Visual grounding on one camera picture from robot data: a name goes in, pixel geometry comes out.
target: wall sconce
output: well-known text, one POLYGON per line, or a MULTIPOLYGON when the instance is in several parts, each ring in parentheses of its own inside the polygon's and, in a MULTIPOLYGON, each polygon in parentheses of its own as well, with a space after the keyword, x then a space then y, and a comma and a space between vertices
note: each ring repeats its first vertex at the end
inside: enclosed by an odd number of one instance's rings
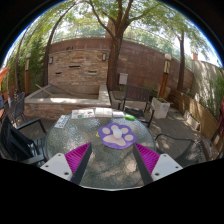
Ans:
POLYGON ((107 59, 107 53, 103 53, 102 61, 106 61, 107 59))
POLYGON ((53 64, 53 57, 49 58, 49 64, 53 64))

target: stone planter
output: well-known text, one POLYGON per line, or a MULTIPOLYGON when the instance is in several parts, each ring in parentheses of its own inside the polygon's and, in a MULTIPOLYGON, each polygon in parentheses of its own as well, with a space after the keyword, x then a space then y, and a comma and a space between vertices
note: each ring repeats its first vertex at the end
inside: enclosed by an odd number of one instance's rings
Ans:
POLYGON ((152 106, 155 109, 154 117, 155 118, 166 118, 167 112, 170 108, 170 103, 165 101, 165 103, 161 103, 157 100, 157 98, 152 98, 152 106))
POLYGON ((197 122, 192 116, 188 116, 187 123, 190 124, 195 130, 199 130, 200 123, 197 122))

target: purple paw print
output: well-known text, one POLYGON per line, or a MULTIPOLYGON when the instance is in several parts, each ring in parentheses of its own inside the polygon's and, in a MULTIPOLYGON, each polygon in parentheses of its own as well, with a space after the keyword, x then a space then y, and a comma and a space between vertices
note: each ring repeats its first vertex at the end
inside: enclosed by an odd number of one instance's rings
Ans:
POLYGON ((100 127, 98 130, 101 141, 111 148, 125 149, 133 144, 137 137, 132 132, 131 128, 126 125, 110 123, 107 126, 100 127), (113 129, 120 129, 122 132, 121 138, 117 139, 113 135, 113 129))

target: purple object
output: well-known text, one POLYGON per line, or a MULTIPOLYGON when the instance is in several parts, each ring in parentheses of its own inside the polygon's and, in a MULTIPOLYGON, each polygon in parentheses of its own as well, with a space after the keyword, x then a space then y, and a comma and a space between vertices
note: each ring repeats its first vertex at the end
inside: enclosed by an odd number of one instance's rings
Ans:
POLYGON ((109 123, 107 126, 100 127, 98 129, 98 134, 104 145, 115 149, 125 149, 137 140, 136 135, 132 132, 130 127, 117 123, 109 123), (113 129, 115 128, 122 131, 122 136, 119 140, 113 137, 113 129))
POLYGON ((90 142, 86 143, 85 145, 81 145, 78 148, 75 148, 72 151, 65 154, 65 158, 68 162, 68 165, 72 173, 74 173, 77 167, 79 166, 89 144, 90 142))
POLYGON ((147 168, 147 170, 149 171, 150 174, 152 174, 152 171, 160 157, 160 155, 154 151, 152 151, 151 149, 146 148, 143 145, 139 145, 138 143, 135 143, 141 157, 142 160, 147 168))

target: tree trunk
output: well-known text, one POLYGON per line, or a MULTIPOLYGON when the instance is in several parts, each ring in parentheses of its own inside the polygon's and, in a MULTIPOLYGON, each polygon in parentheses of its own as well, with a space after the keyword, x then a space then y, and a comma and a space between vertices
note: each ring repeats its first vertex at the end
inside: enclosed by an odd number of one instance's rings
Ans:
POLYGON ((47 42, 47 46, 46 46, 46 49, 45 49, 45 55, 44 55, 44 72, 43 72, 43 86, 46 86, 48 84, 48 55, 49 55, 49 50, 50 50, 50 46, 51 46, 51 41, 53 39, 53 36, 54 36, 54 32, 58 26, 58 24, 61 22, 61 20, 63 19, 63 17, 66 15, 66 13, 73 7, 75 6, 76 3, 74 3, 70 8, 68 8, 64 14, 62 14, 59 18, 59 20, 55 23, 52 31, 51 31, 51 34, 50 34, 50 37, 48 39, 48 42, 47 42))
POLYGON ((108 72, 107 72, 107 88, 108 91, 118 89, 118 74, 117 74, 117 64, 119 53, 121 49, 122 37, 112 39, 112 47, 110 52, 110 57, 108 60, 108 72))
POLYGON ((29 29, 29 27, 27 27, 25 33, 23 34, 23 37, 21 38, 21 40, 19 42, 19 47, 18 47, 18 50, 16 53, 16 60, 15 60, 15 81, 16 81, 16 88, 19 93, 21 92, 21 87, 20 87, 20 83, 19 83, 19 52, 20 52, 20 47, 22 45, 23 39, 24 39, 28 29, 29 29))
POLYGON ((180 41, 180 70, 177 90, 183 91, 184 86, 184 69, 185 69, 185 55, 184 55, 184 31, 182 31, 180 41))

